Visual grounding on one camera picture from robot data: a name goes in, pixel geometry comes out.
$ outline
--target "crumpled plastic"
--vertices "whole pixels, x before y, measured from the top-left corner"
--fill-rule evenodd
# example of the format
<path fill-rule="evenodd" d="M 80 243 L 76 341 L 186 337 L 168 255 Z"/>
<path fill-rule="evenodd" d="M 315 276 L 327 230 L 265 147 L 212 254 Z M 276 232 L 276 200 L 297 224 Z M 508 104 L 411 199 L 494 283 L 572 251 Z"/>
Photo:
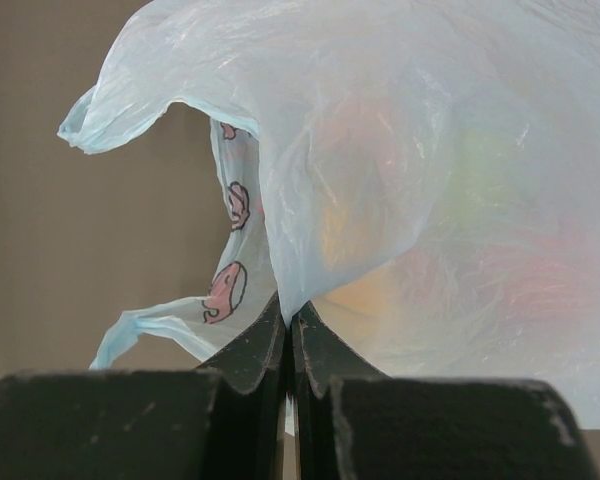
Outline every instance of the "crumpled plastic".
<path fill-rule="evenodd" d="M 155 0 L 59 134 L 107 151 L 173 102 L 257 143 L 287 321 L 314 300 L 389 374 L 545 379 L 600 428 L 600 0 Z"/>

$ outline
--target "brown surface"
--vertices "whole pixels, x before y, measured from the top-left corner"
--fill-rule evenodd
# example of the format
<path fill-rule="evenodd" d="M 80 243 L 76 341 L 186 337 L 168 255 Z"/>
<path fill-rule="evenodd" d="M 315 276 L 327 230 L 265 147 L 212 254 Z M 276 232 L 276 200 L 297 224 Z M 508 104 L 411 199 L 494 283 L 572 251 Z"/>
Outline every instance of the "brown surface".
<path fill-rule="evenodd" d="M 85 368 L 123 309 L 206 291 L 228 236 L 203 115 L 95 157 L 55 136 L 145 3 L 0 0 L 0 375 Z M 148 338 L 118 362 L 194 364 Z"/>

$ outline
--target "plastic bag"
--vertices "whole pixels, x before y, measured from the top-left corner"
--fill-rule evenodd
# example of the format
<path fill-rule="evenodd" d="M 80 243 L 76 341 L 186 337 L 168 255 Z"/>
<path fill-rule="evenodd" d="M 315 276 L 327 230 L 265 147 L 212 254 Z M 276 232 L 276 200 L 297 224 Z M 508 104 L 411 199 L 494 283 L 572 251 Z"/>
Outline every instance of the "plastic bag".
<path fill-rule="evenodd" d="M 600 0 L 155 0 L 60 135 L 106 151 L 172 102 L 257 139 L 286 320 L 314 299 L 387 373 L 545 379 L 600 428 Z M 130 315 L 199 355 L 249 285 L 223 322 Z"/>

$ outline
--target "red cartoon print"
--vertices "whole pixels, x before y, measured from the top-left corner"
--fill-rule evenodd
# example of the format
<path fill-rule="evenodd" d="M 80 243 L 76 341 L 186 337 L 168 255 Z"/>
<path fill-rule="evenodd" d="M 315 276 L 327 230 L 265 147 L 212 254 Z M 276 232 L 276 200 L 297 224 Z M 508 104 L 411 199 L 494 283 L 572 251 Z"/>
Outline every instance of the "red cartoon print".
<path fill-rule="evenodd" d="M 232 127 L 228 123 L 220 123 L 220 126 L 222 127 L 223 138 L 225 140 L 233 140 L 236 138 L 238 132 L 237 128 Z"/>
<path fill-rule="evenodd" d="M 209 296 L 202 302 L 207 310 L 204 323 L 218 323 L 228 318 L 242 303 L 247 288 L 247 270 L 240 262 L 222 269 L 211 284 Z"/>
<path fill-rule="evenodd" d="M 229 206 L 231 212 L 231 231 L 242 230 L 249 220 L 249 191 L 240 183 L 233 182 L 229 185 Z"/>

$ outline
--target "printed illustration on bag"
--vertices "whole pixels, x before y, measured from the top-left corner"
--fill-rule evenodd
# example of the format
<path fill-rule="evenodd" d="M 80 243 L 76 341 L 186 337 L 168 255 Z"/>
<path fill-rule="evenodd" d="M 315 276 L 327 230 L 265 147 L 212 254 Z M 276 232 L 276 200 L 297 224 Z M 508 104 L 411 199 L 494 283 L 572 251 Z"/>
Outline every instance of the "printed illustration on bag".
<path fill-rule="evenodd" d="M 225 320 L 242 303 L 247 288 L 247 269 L 240 262 L 232 262 L 223 268 L 211 284 L 209 296 L 202 302 L 207 309 L 204 323 Z"/>
<path fill-rule="evenodd" d="M 232 127 L 228 123 L 220 123 L 220 126 L 222 127 L 223 137 L 225 140 L 233 140 L 236 138 L 238 132 L 237 128 Z"/>
<path fill-rule="evenodd" d="M 249 191 L 238 182 L 229 185 L 229 206 L 231 212 L 231 231 L 242 230 L 249 220 Z"/>

